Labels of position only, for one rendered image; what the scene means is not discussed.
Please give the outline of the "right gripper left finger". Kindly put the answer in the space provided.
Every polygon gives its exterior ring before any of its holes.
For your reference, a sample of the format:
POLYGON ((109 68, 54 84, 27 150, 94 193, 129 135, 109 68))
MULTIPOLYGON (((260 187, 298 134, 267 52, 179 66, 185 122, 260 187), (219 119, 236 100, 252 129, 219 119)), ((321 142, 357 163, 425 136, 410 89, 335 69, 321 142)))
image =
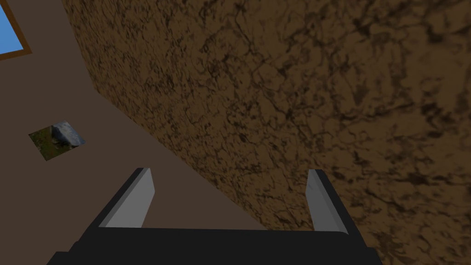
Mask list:
POLYGON ((89 227, 141 228, 154 195, 150 168, 137 168, 89 227))

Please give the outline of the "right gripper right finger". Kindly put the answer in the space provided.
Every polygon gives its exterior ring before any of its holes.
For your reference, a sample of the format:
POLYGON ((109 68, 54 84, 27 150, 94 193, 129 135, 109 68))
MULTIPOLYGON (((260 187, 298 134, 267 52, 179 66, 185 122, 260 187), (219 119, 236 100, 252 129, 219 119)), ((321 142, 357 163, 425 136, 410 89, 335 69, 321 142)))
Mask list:
POLYGON ((338 193, 322 170, 309 170, 305 196, 315 231, 359 233, 338 193))

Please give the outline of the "landscape picture on wall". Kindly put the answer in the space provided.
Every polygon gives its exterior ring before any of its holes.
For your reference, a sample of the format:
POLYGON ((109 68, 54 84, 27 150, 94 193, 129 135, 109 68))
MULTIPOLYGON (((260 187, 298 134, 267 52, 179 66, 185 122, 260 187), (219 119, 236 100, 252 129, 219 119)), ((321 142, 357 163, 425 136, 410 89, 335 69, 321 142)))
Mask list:
POLYGON ((30 133, 29 138, 46 161, 86 143, 67 121, 30 133))

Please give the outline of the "window with brown frame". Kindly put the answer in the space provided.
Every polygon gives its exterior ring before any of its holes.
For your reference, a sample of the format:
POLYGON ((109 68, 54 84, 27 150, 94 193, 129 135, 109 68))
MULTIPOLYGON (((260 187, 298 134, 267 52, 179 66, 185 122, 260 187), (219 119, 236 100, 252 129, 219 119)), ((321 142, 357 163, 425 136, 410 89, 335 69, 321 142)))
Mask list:
POLYGON ((0 61, 31 53, 7 0, 0 0, 0 61))

